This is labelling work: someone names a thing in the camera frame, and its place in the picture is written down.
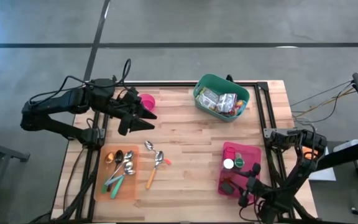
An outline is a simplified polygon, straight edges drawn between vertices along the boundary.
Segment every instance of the utensil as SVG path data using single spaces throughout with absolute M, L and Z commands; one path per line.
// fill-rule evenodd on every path
M 121 177 L 123 177 L 126 173 L 127 170 L 132 170 L 134 164 L 132 162 L 127 162 L 125 163 L 124 166 L 124 174 L 119 175 L 118 177 L 115 177 L 109 181 L 107 181 L 106 183 L 104 183 L 104 185 L 111 185 L 112 183 L 114 183 L 115 181 L 119 180 Z
M 116 162 L 116 168 L 114 168 L 114 170 L 117 170 L 117 167 L 120 163 L 122 163 L 122 161 L 124 160 L 124 153 L 121 150 L 118 150 L 114 156 L 114 161 Z M 110 192 L 111 191 L 111 187 L 112 185 L 107 186 L 107 191 Z
M 158 152 L 154 149 L 154 146 L 153 144 L 150 142 L 150 141 L 145 141 L 144 142 L 144 145 L 146 146 L 146 148 L 150 151 L 154 151 L 155 152 L 155 155 L 158 154 Z M 164 159 L 165 163 L 168 164 L 168 165 L 171 165 L 171 161 L 169 161 L 169 159 Z
M 155 166 L 154 169 L 149 177 L 149 180 L 147 181 L 146 184 L 146 189 L 150 189 L 153 179 L 154 179 L 154 174 L 155 174 L 155 170 L 157 169 L 158 165 L 164 160 L 164 153 L 162 151 L 159 151 L 158 154 L 155 156 Z
M 122 174 L 120 176 L 119 182 L 117 183 L 116 187 L 112 191 L 111 196 L 110 196 L 111 199 L 116 198 L 116 195 L 118 193 L 118 189 L 120 188 L 120 186 L 122 184 L 122 181 L 124 180 L 125 175 L 126 174 L 127 175 L 132 175 L 132 174 L 135 174 L 135 173 L 136 173 L 136 171 L 132 169 L 132 165 L 130 167 L 124 167 L 124 174 Z
M 106 163 L 106 173 L 109 170 L 109 165 L 113 162 L 113 160 L 114 160 L 114 154 L 112 152 L 107 154 L 106 157 L 104 158 L 104 163 Z M 107 186 L 103 185 L 102 194 L 106 193 L 106 191 L 107 191 Z
M 112 176 L 111 176 L 107 181 L 111 180 L 111 179 L 114 177 L 114 175 L 116 175 L 116 173 L 118 172 L 118 170 L 122 167 L 122 165 L 123 165 L 124 163 L 131 161 L 132 157 L 134 157 L 134 151 L 131 150 L 131 151 L 125 153 L 125 155 L 124 155 L 124 162 L 116 169 L 116 171 L 114 171 L 114 173 L 112 174 Z

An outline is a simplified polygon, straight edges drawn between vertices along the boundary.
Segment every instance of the translucent orange tray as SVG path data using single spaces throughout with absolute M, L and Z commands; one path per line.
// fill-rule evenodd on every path
M 94 192 L 94 199 L 97 202 L 103 202 L 108 200 L 135 200 L 137 199 L 137 175 L 138 171 L 133 175 L 125 175 L 124 180 L 122 181 L 122 184 L 118 190 L 118 193 L 116 195 L 115 199 L 111 199 L 110 195 L 111 192 L 114 190 L 116 184 L 118 181 L 113 183 L 111 191 L 106 192 L 105 194 L 102 194 L 102 188 L 103 184 L 107 177 L 110 177 L 111 174 L 114 173 L 114 170 L 116 168 L 116 163 L 112 162 L 110 165 L 106 165 L 104 162 L 104 158 L 112 152 L 115 154 L 118 150 L 121 150 L 124 155 L 126 152 L 129 152 L 130 150 L 134 151 L 134 157 L 132 158 L 132 162 L 134 163 L 134 170 L 137 171 L 138 166 L 138 157 L 139 157 L 139 148 L 137 146 L 104 146 L 101 149 L 100 152 L 100 161 L 99 161 L 99 169 L 98 169 L 98 178 L 96 179 L 96 187 Z M 124 173 L 124 165 L 119 169 L 115 177 L 121 175 Z

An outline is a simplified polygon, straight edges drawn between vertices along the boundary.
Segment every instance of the teal basket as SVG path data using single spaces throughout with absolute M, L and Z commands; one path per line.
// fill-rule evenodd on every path
M 202 106 L 197 100 L 196 97 L 199 95 L 200 91 L 204 88 L 209 88 L 210 90 L 214 91 L 216 94 L 221 95 L 224 93 L 236 93 L 237 94 L 237 99 L 238 100 L 244 100 L 245 101 L 245 105 L 247 106 L 248 101 L 249 101 L 249 92 L 233 83 L 230 81 L 227 81 L 221 77 L 218 77 L 216 75 L 213 74 L 207 74 L 204 75 L 197 83 L 196 87 L 194 88 L 193 91 L 193 96 L 194 96 L 194 101 L 196 103 L 196 107 L 206 113 L 209 113 L 210 115 L 221 119 L 222 121 L 225 122 L 233 122 L 236 118 L 238 118 L 240 114 L 236 115 L 236 116 L 231 116 L 231 117 L 227 117 L 227 116 L 223 116 L 215 111 L 211 111 L 208 108 L 205 108 L 204 106 Z

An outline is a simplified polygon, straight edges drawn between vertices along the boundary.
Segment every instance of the food package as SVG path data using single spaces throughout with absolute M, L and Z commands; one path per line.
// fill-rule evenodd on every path
M 219 102 L 216 105 L 216 112 L 228 113 L 230 112 L 237 102 L 237 94 L 226 93 L 219 96 Z
M 212 90 L 204 87 L 199 95 L 196 97 L 196 100 L 204 107 L 209 108 L 210 110 L 215 110 L 216 104 L 219 101 L 219 96 L 214 93 Z
M 224 116 L 236 116 L 241 114 L 246 108 L 246 102 L 244 100 L 238 100 L 236 105 L 228 113 L 222 113 Z

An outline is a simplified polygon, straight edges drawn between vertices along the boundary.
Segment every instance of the magenta cup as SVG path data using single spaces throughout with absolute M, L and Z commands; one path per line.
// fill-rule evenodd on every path
M 154 97 L 150 94 L 141 94 L 140 97 L 142 98 L 140 102 L 143 104 L 143 106 L 149 111 L 153 111 L 155 108 Z

